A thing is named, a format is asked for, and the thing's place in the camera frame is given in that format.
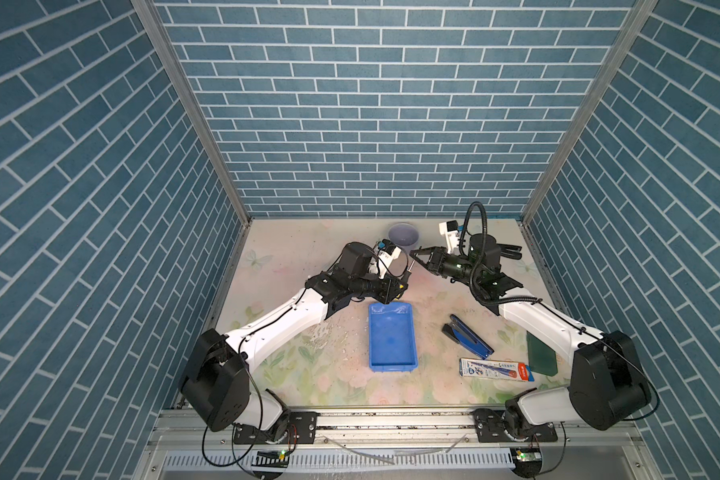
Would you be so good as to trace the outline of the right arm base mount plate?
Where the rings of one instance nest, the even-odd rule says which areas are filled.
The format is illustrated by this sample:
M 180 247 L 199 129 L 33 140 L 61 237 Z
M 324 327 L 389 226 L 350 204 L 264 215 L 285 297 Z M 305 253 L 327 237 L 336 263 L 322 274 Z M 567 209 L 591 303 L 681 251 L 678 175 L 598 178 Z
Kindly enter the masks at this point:
M 480 443 L 551 443 L 558 440 L 551 423 L 531 425 L 513 410 L 477 408 L 471 412 L 471 416 Z

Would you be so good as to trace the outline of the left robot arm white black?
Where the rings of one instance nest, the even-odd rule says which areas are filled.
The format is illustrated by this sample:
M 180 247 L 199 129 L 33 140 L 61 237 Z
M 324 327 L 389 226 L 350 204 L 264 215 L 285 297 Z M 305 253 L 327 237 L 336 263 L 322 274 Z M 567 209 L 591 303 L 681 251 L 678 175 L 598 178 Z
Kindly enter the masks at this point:
M 290 409 L 276 394 L 255 386 L 253 372 L 294 337 L 354 300 L 398 300 L 408 288 L 410 270 L 394 275 L 390 266 L 403 254 L 388 239 L 374 247 L 349 242 L 327 269 L 308 278 L 279 307 L 226 333 L 205 331 L 189 355 L 180 393 L 212 432 L 244 425 L 276 440 L 290 421 Z

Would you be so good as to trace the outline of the black yellow handled screwdriver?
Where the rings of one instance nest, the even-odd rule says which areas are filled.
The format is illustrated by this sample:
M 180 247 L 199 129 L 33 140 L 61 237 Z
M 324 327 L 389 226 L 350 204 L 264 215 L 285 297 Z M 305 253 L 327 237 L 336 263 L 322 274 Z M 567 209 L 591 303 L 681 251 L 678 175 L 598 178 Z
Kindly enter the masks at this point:
M 409 287 L 409 279 L 412 274 L 414 264 L 415 262 L 411 259 L 411 257 L 406 256 L 406 267 L 399 278 L 399 293 L 397 295 L 397 299 L 400 299 Z

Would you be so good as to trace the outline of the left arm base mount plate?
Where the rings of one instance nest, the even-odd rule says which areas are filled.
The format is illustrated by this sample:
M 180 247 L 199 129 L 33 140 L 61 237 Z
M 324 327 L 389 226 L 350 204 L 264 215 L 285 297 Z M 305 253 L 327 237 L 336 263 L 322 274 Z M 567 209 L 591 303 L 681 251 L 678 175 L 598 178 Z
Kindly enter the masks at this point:
M 235 444 L 284 444 L 290 441 L 297 446 L 313 444 L 318 414 L 314 411 L 287 411 L 265 430 L 255 425 L 236 425 L 233 434 Z

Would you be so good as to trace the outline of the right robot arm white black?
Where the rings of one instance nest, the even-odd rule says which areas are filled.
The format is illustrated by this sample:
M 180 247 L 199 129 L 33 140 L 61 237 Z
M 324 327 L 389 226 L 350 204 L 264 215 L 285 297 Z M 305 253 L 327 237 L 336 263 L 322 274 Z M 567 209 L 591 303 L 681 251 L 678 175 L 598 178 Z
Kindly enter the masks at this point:
M 501 258 L 521 258 L 520 247 L 475 234 L 467 245 L 419 248 L 412 258 L 428 272 L 466 285 L 473 298 L 550 347 L 571 367 L 568 385 L 519 394 L 505 403 L 509 435 L 524 439 L 549 423 L 582 421 L 604 431 L 653 403 L 633 340 L 620 331 L 603 332 L 548 306 L 506 275 Z

